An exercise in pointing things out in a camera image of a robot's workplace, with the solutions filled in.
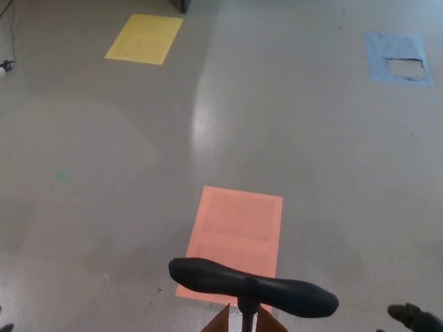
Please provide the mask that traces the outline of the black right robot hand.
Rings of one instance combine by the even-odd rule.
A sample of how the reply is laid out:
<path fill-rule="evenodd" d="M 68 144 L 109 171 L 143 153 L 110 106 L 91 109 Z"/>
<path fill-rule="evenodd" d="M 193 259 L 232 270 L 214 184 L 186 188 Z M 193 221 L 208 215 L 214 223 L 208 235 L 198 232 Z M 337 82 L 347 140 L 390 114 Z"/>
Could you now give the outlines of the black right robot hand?
<path fill-rule="evenodd" d="M 414 304 L 391 304 L 387 312 L 412 332 L 442 332 L 442 319 Z"/>

